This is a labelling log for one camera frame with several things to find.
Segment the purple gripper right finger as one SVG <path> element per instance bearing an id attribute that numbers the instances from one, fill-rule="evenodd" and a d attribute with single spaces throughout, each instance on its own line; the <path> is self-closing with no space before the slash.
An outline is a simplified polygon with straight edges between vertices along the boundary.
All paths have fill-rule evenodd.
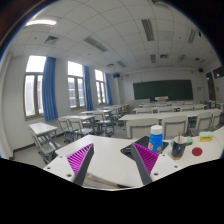
<path id="1" fill-rule="evenodd" d="M 144 185 L 150 184 L 152 182 L 150 174 L 159 155 L 136 143 L 131 146 L 131 154 L 136 162 L 142 183 Z"/>

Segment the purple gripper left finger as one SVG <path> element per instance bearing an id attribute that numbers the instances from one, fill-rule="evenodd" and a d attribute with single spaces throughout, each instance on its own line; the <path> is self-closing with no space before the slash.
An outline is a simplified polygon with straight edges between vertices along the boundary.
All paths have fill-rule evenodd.
<path id="1" fill-rule="evenodd" d="M 76 185 L 83 185 L 93 154 L 94 145 L 89 144 L 67 156 L 67 161 L 75 174 L 74 183 Z"/>

